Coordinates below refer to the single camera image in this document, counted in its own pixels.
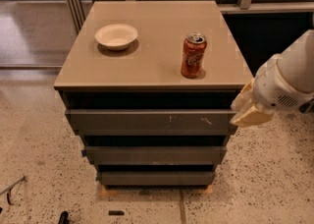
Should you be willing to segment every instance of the white robot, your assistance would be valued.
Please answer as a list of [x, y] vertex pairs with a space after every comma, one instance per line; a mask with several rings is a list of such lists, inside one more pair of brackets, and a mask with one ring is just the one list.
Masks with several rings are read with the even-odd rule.
[[314, 97], [314, 29], [308, 30], [282, 54], [273, 55], [232, 104], [231, 123], [262, 124], [277, 110], [299, 108]]

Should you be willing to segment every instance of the table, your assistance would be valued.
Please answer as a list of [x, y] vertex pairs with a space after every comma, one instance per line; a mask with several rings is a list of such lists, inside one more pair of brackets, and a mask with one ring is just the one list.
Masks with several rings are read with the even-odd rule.
[[[128, 24], [122, 52], [96, 32]], [[181, 75], [183, 40], [206, 35], [205, 73]], [[230, 105], [251, 73], [213, 1], [95, 2], [54, 84], [105, 186], [210, 185], [236, 131]]]

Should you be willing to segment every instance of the floor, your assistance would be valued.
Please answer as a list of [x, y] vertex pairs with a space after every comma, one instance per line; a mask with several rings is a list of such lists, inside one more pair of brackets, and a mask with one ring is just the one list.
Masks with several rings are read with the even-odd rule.
[[[85, 5], [86, 12], [90, 7]], [[0, 62], [62, 64], [75, 34], [64, 3], [0, 2]], [[0, 71], [0, 223], [313, 223], [314, 113], [238, 129], [212, 187], [106, 191], [53, 89], [57, 71]], [[123, 211], [124, 215], [110, 215]]]

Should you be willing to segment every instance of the drawer front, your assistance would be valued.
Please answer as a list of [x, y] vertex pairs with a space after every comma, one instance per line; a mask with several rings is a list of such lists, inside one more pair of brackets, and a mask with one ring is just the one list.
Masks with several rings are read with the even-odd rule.
[[102, 172], [104, 186], [207, 186], [215, 172]]
[[67, 110], [81, 136], [231, 135], [232, 110]]
[[86, 147], [96, 165], [217, 165], [227, 149], [212, 146]]

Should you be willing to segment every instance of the can lid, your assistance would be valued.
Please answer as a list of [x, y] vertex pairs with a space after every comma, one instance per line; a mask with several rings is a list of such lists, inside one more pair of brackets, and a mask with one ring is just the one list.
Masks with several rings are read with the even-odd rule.
[[193, 44], [201, 44], [206, 41], [205, 35], [200, 32], [189, 33], [186, 38]]

